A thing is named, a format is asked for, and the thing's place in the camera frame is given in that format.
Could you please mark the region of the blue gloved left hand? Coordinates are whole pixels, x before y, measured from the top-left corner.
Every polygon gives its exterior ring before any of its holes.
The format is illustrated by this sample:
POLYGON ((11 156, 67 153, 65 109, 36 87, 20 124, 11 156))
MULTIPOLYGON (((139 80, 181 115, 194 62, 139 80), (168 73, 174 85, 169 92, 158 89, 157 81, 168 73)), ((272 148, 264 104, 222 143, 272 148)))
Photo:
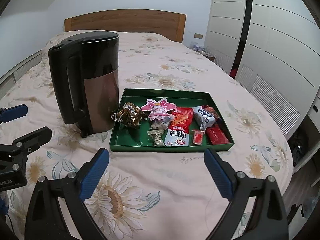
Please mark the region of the blue gloved left hand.
POLYGON ((9 209, 9 198, 6 191, 0 192, 0 213, 1 216, 6 216, 9 209))

